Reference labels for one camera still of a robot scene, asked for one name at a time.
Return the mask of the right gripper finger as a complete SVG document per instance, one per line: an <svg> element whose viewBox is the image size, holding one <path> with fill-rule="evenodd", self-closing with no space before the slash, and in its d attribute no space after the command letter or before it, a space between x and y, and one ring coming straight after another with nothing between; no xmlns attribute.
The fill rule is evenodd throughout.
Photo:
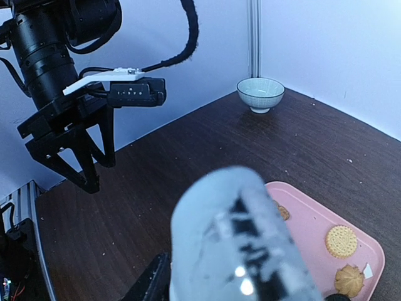
<svg viewBox="0 0 401 301"><path fill-rule="evenodd" d="M168 301L170 276L170 255L158 254L121 301Z"/></svg>

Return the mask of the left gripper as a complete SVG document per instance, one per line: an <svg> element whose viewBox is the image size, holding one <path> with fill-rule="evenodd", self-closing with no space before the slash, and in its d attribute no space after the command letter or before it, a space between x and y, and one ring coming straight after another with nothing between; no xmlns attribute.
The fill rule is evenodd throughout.
<svg viewBox="0 0 401 301"><path fill-rule="evenodd" d="M99 126L103 150L86 130ZM18 126L31 157L87 193L100 190L93 158L103 167L115 166L114 113L104 98L61 97L39 109Z"/></svg>

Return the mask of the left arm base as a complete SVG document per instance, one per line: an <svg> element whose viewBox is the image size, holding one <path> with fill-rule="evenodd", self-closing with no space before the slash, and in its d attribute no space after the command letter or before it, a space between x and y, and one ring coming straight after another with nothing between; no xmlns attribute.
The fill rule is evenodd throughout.
<svg viewBox="0 0 401 301"><path fill-rule="evenodd" d="M6 203L10 229L1 220L1 300L49 300L42 275L34 224L26 218L14 223L15 205Z"/></svg>

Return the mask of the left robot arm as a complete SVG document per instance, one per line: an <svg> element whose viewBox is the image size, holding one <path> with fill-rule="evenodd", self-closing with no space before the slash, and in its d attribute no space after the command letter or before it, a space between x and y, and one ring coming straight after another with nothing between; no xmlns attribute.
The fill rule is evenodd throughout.
<svg viewBox="0 0 401 301"><path fill-rule="evenodd" d="M31 98L36 113L18 126L31 157L93 194L100 189L95 164L115 165L114 114L105 90L64 89L78 80L72 54L89 54L107 43L122 23L118 1L2 1L12 18L1 25L6 63Z"/></svg>

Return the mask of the silver white tongs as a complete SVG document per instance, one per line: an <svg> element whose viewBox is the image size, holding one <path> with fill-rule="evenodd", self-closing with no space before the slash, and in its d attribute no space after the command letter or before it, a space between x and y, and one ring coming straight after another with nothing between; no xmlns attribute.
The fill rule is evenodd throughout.
<svg viewBox="0 0 401 301"><path fill-rule="evenodd" d="M171 300L321 300L284 219L254 170L193 183L171 218Z"/></svg>

